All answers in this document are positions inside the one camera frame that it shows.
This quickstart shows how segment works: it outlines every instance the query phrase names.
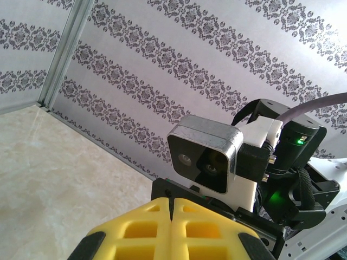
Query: patterned wall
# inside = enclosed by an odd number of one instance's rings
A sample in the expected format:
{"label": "patterned wall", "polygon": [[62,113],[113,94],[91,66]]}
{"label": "patterned wall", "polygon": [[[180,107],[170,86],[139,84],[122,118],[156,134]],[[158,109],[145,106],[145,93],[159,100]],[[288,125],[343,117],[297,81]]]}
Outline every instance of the patterned wall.
{"label": "patterned wall", "polygon": [[0,0],[0,109],[38,99],[73,0]]}
{"label": "patterned wall", "polygon": [[[329,12],[323,1],[96,0],[54,113],[147,176],[176,179],[166,135],[182,116],[229,124],[254,99],[295,106],[347,90]],[[347,156],[346,106],[309,116],[328,129],[316,156]]]}

